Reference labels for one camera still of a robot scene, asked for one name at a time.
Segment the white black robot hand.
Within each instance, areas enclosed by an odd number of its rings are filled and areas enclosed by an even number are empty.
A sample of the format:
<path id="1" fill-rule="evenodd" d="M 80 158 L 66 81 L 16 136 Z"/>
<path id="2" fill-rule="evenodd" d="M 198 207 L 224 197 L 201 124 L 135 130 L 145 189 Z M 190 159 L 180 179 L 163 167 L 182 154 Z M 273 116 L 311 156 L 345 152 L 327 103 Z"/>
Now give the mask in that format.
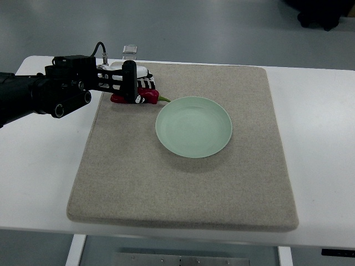
<path id="1" fill-rule="evenodd" d="M 144 66 L 123 64 L 98 65 L 99 87 L 111 94 L 123 96 L 128 102 L 138 96 L 138 87 L 156 89 L 154 77 Z"/>

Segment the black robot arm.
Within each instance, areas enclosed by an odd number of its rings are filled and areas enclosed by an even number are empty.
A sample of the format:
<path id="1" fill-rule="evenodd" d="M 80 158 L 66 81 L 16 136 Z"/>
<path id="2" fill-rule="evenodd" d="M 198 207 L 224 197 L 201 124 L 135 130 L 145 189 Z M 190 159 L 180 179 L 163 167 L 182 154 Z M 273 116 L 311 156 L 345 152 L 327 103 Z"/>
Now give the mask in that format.
<path id="1" fill-rule="evenodd" d="M 137 69 L 132 60 L 120 69 L 97 66 L 95 55 L 54 57 L 45 73 L 15 75 L 1 73 L 1 125 L 29 114 L 62 118 L 90 103 L 91 91 L 123 96 L 134 103 L 138 97 Z"/>

